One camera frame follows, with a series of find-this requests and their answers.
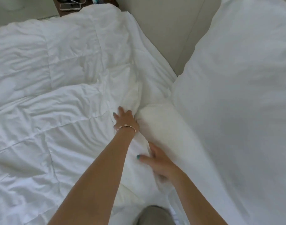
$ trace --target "black object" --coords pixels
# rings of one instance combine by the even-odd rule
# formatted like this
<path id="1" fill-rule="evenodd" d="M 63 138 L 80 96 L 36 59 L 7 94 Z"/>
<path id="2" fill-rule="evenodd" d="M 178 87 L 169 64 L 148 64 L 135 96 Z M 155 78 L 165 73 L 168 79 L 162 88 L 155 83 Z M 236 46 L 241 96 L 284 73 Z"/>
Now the black object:
<path id="1" fill-rule="evenodd" d="M 64 3 L 71 3 L 71 2 L 73 2 L 73 1 L 76 1 L 76 2 L 78 2 L 78 3 L 80 3 L 81 2 L 81 0 L 73 0 L 73 1 L 71 1 L 71 0 L 57 0 L 59 3 L 61 3 L 61 4 L 64 4 Z"/>

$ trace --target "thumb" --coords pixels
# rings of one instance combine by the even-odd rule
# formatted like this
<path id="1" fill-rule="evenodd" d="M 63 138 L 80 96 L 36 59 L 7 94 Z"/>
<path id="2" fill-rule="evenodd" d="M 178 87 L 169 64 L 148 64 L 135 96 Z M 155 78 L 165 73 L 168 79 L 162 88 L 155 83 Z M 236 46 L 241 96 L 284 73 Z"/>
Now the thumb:
<path id="1" fill-rule="evenodd" d="M 141 161 L 142 163 L 145 163 L 145 164 L 147 164 L 149 166 L 151 166 L 151 164 L 153 163 L 153 160 L 154 160 L 153 158 L 148 157 L 146 155 L 137 155 L 137 159 L 139 161 Z"/>

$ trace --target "forearm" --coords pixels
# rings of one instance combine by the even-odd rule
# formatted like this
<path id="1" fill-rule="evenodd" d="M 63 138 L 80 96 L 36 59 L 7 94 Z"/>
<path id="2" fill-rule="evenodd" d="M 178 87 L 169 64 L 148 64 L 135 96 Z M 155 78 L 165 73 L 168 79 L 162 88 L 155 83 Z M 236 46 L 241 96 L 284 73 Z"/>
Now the forearm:
<path id="1" fill-rule="evenodd" d="M 180 168 L 174 167 L 169 179 L 177 191 L 191 225 L 227 225 Z"/>
<path id="2" fill-rule="evenodd" d="M 108 224 L 132 128 L 122 128 L 72 188 L 49 225 Z"/>

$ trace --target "gray floor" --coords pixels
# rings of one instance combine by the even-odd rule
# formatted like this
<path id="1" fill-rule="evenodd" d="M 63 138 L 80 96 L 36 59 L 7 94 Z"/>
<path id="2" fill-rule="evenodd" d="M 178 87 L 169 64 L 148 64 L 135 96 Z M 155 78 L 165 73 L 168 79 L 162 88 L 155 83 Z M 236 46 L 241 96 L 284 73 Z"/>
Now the gray floor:
<path id="1" fill-rule="evenodd" d="M 0 26 L 28 19 L 43 19 L 58 16 L 53 0 L 27 0 L 25 7 L 16 11 L 6 11 L 0 7 Z"/>

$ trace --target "wooden nightstand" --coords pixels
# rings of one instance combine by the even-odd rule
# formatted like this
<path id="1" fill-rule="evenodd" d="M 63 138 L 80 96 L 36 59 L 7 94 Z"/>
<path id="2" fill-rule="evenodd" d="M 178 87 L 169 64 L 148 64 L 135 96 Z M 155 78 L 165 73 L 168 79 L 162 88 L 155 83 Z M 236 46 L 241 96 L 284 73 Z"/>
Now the wooden nightstand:
<path id="1" fill-rule="evenodd" d="M 60 16 L 65 16 L 65 15 L 68 15 L 70 13 L 75 13 L 75 12 L 78 12 L 78 11 L 61 11 L 60 10 L 60 3 L 57 1 L 57 0 L 53 0 L 54 3 L 55 3 L 55 7 L 57 8 L 58 12 L 59 12 L 59 15 Z M 104 0 L 104 3 L 110 3 L 110 4 L 113 4 L 114 6 L 116 7 L 119 7 L 118 3 L 116 0 Z M 87 0 L 86 3 L 82 4 L 81 6 L 82 7 L 86 7 L 88 5 L 92 5 L 93 4 L 93 1 L 92 0 Z"/>

